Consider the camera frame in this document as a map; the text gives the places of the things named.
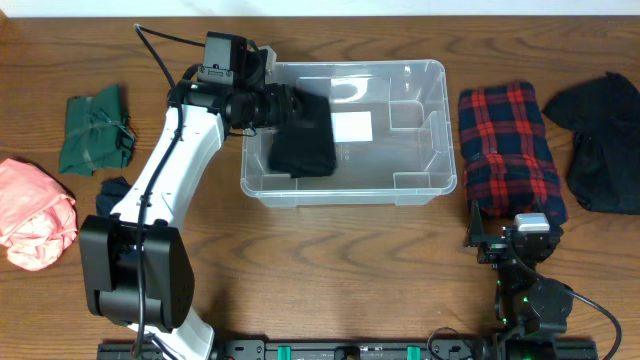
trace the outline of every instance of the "plastic container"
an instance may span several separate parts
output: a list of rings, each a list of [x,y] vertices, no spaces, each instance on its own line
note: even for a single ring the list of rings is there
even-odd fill
[[[267,79],[329,98],[338,167],[291,179],[267,157],[275,130],[245,137],[240,185],[268,207],[424,205],[456,186],[444,67],[435,60],[276,63]]]

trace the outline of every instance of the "black garment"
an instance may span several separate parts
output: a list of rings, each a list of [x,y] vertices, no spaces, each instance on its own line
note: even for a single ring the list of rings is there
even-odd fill
[[[108,217],[116,204],[129,192],[131,185],[122,176],[102,182],[100,194],[96,196],[96,213]]]
[[[620,74],[556,95],[543,113],[576,132],[568,185],[590,211],[640,214],[640,93]]]
[[[296,96],[302,115],[274,134],[269,168],[292,178],[331,175],[336,168],[336,147],[329,100],[299,90]]]

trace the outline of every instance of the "crumpled fabric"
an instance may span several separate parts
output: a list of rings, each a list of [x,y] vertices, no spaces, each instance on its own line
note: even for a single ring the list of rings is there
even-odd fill
[[[36,271],[55,262],[77,236],[75,200],[31,164],[0,164],[0,244],[7,259]]]
[[[589,211],[640,215],[640,92],[607,73],[557,94],[544,114],[575,132],[569,190]]]

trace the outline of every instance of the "wire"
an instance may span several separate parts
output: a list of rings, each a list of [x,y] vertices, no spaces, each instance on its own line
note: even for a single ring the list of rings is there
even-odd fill
[[[162,353],[168,357],[170,360],[178,360],[177,357],[175,357],[171,351],[169,351],[169,349],[167,349],[167,347],[164,345],[164,343],[162,342],[162,340],[160,340],[155,334],[151,336],[151,342],[157,346],[158,348],[160,348],[160,350],[162,351]]]
[[[620,323],[618,322],[618,319],[616,319],[615,316],[613,316],[612,313],[610,313],[607,309],[603,308],[602,306],[598,305],[596,302],[591,301],[589,299],[587,299],[586,297],[578,294],[577,292],[571,291],[569,289],[565,290],[569,295],[573,296],[574,298],[582,301],[583,303],[591,306],[592,308],[600,311],[602,314],[604,314],[604,316],[608,317],[609,320],[611,320],[611,322],[613,323],[613,326],[616,328],[616,339],[613,342],[613,346],[611,347],[611,350],[609,350],[609,353],[607,353],[607,355],[602,358],[603,360],[609,360],[613,358],[613,355],[616,354],[616,352],[618,351],[618,348],[620,347],[620,343],[622,342],[622,327],[620,326]]]
[[[175,82],[173,81],[173,78],[171,77],[171,73],[169,73],[169,70],[164,65],[164,62],[162,61],[158,53],[154,50],[153,46],[151,46],[151,44],[149,43],[149,41],[147,40],[147,38],[144,36],[142,32],[144,31],[149,34],[153,34],[166,39],[175,40],[175,41],[182,42],[185,44],[190,44],[190,45],[204,46],[204,44],[191,41],[191,40],[177,38],[171,35],[166,35],[166,34],[157,32],[155,30],[147,29],[143,26],[140,26],[139,24],[135,24],[134,28],[136,30],[136,33],[140,37],[140,40],[142,40],[144,45],[147,47],[151,55],[153,55],[153,58],[156,60],[156,62],[160,66],[160,69],[164,73],[164,76],[167,78],[167,81],[169,82],[169,86],[171,87],[171,93],[173,94],[175,92],[176,85],[175,85]],[[169,144],[169,147],[167,148],[164,155],[160,159],[158,166],[153,171],[151,178],[149,178],[149,183],[147,184],[147,187],[140,198],[140,211],[138,213],[138,224],[136,226],[136,250],[138,251],[137,280],[138,280],[138,299],[139,299],[138,336],[136,337],[136,342],[133,344],[133,348],[131,349],[131,356],[134,359],[138,359],[140,357],[140,353],[142,352],[142,344],[144,343],[144,327],[145,327],[145,313],[146,313],[146,283],[145,283],[145,273],[144,273],[144,252],[142,248],[142,232],[144,230],[146,210],[147,210],[147,207],[149,206],[149,197],[151,196],[151,191],[153,190],[153,186],[158,180],[158,177],[160,176],[160,174],[162,173],[162,169],[164,168],[164,165],[169,160],[169,156],[171,156],[171,152],[173,152],[173,149],[176,147],[176,145],[178,144],[178,141],[180,141],[180,138],[182,137],[182,127],[184,122],[183,113],[182,113],[182,101],[181,99],[178,98],[178,96],[175,96],[175,98],[177,102],[176,107],[178,109],[178,126],[175,129],[174,136],[173,136],[173,139],[171,140],[171,143]]]
[[[443,330],[449,330],[452,331],[453,333],[455,333],[458,336],[458,339],[460,339],[460,341],[462,341],[462,343],[469,348],[469,351],[471,352],[471,358],[473,359],[474,355],[474,351],[473,351],[473,346],[471,346],[471,344],[469,344],[469,342],[467,340],[465,340],[462,335],[460,335],[459,332],[457,332],[455,329],[450,328],[448,326],[444,326],[441,328],[436,329],[436,331],[434,331],[433,333],[431,333],[431,336],[429,336],[429,340],[427,340],[427,350],[429,350],[429,352],[431,353],[431,355],[433,355],[434,358],[436,358],[437,360],[444,360],[442,359],[440,356],[438,356],[438,354],[436,354],[433,349],[431,348],[431,342],[433,341],[433,337],[443,331]]]
[[[155,31],[155,30],[152,30],[152,29],[146,28],[146,27],[144,27],[144,26],[142,26],[142,25],[140,25],[140,24],[135,24],[134,26],[136,27],[136,32],[137,32],[137,29],[140,29],[140,30],[142,30],[142,31],[144,31],[144,32],[146,32],[146,33],[149,33],[149,34],[151,34],[151,35],[155,35],[155,36],[159,36],[159,37],[161,37],[161,38],[165,38],[165,39],[169,39],[169,40],[173,40],[173,41],[181,42],[181,43],[184,43],[184,44],[189,44],[189,45],[194,45],[194,46],[204,47],[204,43],[201,43],[201,42],[198,42],[198,41],[193,41],[193,40],[183,39],[183,38],[179,38],[179,37],[177,37],[177,36],[173,36],[173,35],[169,35],[169,34],[164,34],[164,33],[161,33],[161,32],[159,32],[159,31]]]
[[[509,242],[509,247],[511,248],[511,251],[513,252],[513,258],[516,260],[516,263],[520,266],[520,268],[522,268],[524,271],[526,271],[529,274],[532,274],[533,276],[535,276],[536,278],[538,278],[540,280],[546,279],[540,273],[538,273],[537,271],[535,271],[535,270],[531,269],[530,267],[528,267],[527,264],[525,264],[524,261],[522,261],[522,259],[520,259],[520,257],[518,256],[518,254],[515,251],[515,248],[513,246],[513,242],[512,241]],[[578,300],[582,301],[583,303],[591,306],[592,308],[600,311],[604,316],[609,318],[611,323],[613,323],[613,326],[616,328],[616,338],[615,338],[615,340],[613,342],[613,346],[611,347],[611,350],[609,350],[607,355],[602,358],[603,360],[612,359],[613,356],[618,351],[618,348],[620,347],[620,343],[622,342],[622,327],[620,326],[620,322],[618,321],[618,319],[616,319],[616,317],[613,316],[613,314],[610,313],[604,307],[600,306],[599,304],[597,304],[596,302],[594,302],[592,300],[587,299],[586,297],[578,294],[577,292],[575,292],[573,290],[570,290],[567,286],[562,287],[562,289],[564,290],[564,292],[566,292],[567,294],[571,295],[573,298],[578,299]]]

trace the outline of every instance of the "wood grain surface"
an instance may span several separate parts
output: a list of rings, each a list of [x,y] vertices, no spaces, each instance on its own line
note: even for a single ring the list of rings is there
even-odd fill
[[[5,15],[2,10],[0,10],[0,35],[2,35],[2,29],[4,25],[7,23],[7,15]]]
[[[640,85],[640,20],[631,17],[12,19],[0,37],[0,159],[41,166],[95,212],[100,182],[133,182],[164,122],[166,80],[133,23],[191,39],[207,30],[270,44],[280,61],[433,58],[447,70],[458,141],[458,95],[511,80],[533,82],[545,104],[557,91],[617,71]],[[153,44],[179,76],[202,50]],[[138,135],[131,165],[92,177],[59,175],[66,99],[113,83],[127,92]],[[571,133],[547,121],[561,174]],[[496,274],[465,249],[461,185],[423,207],[268,209],[239,186],[242,143],[230,139],[207,167],[183,239],[196,274],[193,306],[230,332],[295,338],[425,338],[437,327],[475,334],[499,326]],[[614,313],[624,329],[616,359],[640,358],[640,221],[582,210],[566,186],[571,219],[555,254],[539,266]],[[89,359],[103,340],[134,333],[89,314],[79,248],[28,272],[0,257],[0,358]],[[604,355],[609,321],[574,303],[569,335],[592,337]]]

